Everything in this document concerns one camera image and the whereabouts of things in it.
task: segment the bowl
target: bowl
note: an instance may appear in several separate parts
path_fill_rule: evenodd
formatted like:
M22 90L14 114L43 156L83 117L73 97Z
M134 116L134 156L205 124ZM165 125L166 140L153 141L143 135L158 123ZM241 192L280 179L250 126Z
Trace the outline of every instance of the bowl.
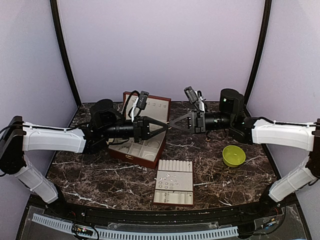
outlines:
M246 160L245 152L238 146L229 145L222 151L223 162L231 168L236 168Z

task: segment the dark marble surface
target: dark marble surface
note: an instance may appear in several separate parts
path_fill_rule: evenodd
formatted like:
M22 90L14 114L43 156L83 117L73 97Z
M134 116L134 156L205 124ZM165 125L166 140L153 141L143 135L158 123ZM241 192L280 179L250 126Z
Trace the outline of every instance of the dark marble surface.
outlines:
M84 104L73 125L90 120ZM209 102L208 109L218 110ZM187 102L172 102L170 119L193 110ZM260 145L246 145L225 137L225 132L212 132L206 142L204 134L191 135L177 129L167 133L161 159L188 160L194 165L194 206L153 205L157 170L113 159L104 149L94 155L58 152L48 178L59 185L70 203L121 210L168 211L199 210L235 206L258 201L265 187L276 180L272 167ZM237 168L223 163L222 151L228 145L241 147L246 161Z

